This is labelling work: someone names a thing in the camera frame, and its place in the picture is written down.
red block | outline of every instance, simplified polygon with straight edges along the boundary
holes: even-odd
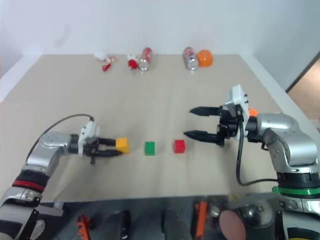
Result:
[[[186,142],[183,139],[174,140],[173,150],[175,154],[183,154],[186,151]]]

soda can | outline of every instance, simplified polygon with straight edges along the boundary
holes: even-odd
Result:
[[[183,59],[187,69],[195,70],[197,69],[199,63],[196,54],[192,47],[186,47],[183,51]]]
[[[143,52],[139,59],[139,63],[138,63],[139,69],[142,71],[147,71],[150,67],[151,58],[152,58],[152,50],[150,47],[146,47],[145,49],[143,49]]]

green block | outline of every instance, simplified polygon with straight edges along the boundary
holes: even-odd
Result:
[[[156,144],[154,141],[146,141],[144,144],[144,154],[146,156],[156,155]]]

yellow block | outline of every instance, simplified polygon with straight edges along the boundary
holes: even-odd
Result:
[[[120,137],[115,140],[115,148],[123,153],[129,153],[130,148],[128,144],[128,139],[126,137]]]

orange ball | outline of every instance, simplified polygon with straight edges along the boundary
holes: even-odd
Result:
[[[209,67],[214,61],[214,57],[209,50],[201,50],[196,54],[200,67]]]

